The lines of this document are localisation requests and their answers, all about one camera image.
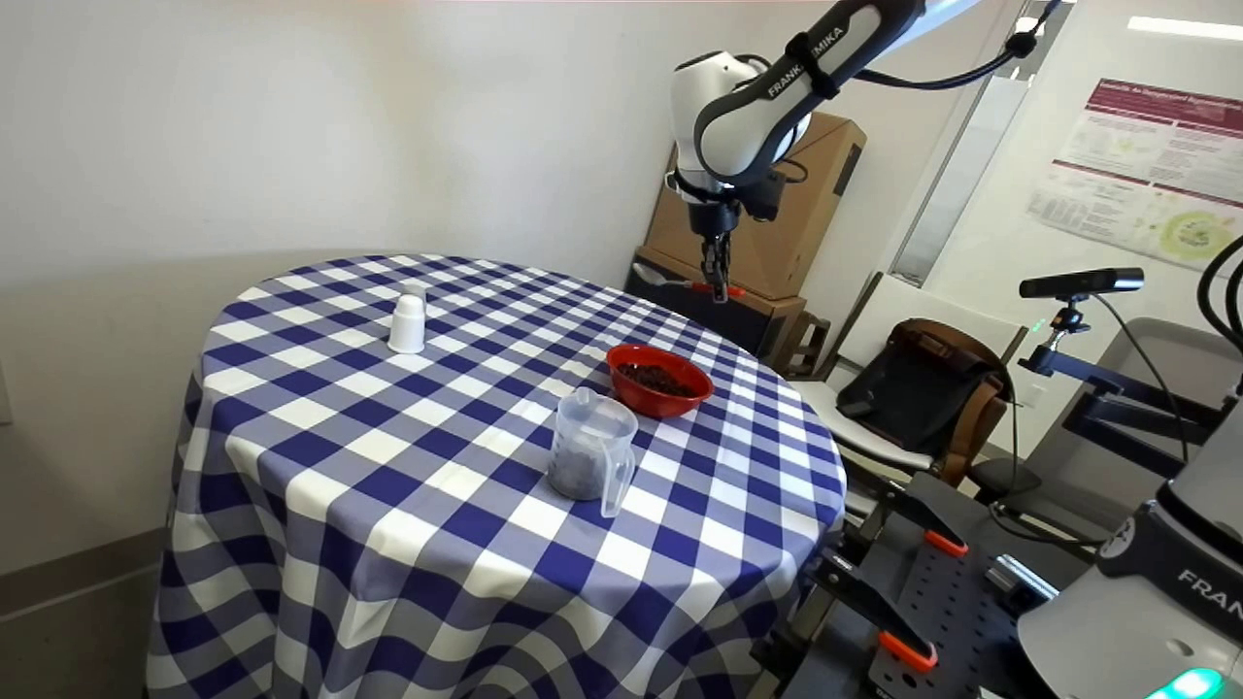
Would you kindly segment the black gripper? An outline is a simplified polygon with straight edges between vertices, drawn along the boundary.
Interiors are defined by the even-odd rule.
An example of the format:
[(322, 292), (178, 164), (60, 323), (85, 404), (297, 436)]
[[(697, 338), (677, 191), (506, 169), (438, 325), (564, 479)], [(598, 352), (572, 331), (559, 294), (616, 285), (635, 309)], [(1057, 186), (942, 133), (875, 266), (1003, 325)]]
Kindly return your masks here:
[[(701, 198), (687, 204), (691, 233), (701, 241), (708, 256), (723, 256), (728, 248), (728, 233), (736, 230), (736, 202), (734, 198)], [(710, 272), (710, 259), (701, 256), (701, 292), (713, 294), (713, 274), (718, 274), (718, 294), (728, 286), (728, 264), (718, 259)]]

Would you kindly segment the robot base unit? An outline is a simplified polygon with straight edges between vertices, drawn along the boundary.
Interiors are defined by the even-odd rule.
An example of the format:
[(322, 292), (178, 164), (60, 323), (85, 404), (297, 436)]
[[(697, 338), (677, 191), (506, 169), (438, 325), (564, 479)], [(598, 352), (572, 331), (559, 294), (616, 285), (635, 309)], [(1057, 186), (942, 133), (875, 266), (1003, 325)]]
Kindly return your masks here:
[(1243, 699), (1243, 409), (1018, 644), (1057, 699)]

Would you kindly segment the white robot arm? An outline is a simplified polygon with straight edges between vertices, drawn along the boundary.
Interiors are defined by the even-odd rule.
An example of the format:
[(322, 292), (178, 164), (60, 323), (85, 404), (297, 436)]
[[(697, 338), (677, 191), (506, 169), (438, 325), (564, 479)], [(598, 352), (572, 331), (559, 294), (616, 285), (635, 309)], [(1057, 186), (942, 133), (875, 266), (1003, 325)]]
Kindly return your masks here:
[(670, 75), (670, 165), (665, 182), (683, 198), (697, 235), (697, 272), (726, 299), (728, 235), (740, 215), (771, 219), (778, 165), (805, 138), (810, 111), (849, 77), (893, 88), (960, 88), (1035, 50), (1059, 0), (1018, 27), (995, 58), (947, 77), (898, 77), (875, 58), (954, 18), (971, 0), (836, 0), (797, 32), (778, 58), (708, 50)]

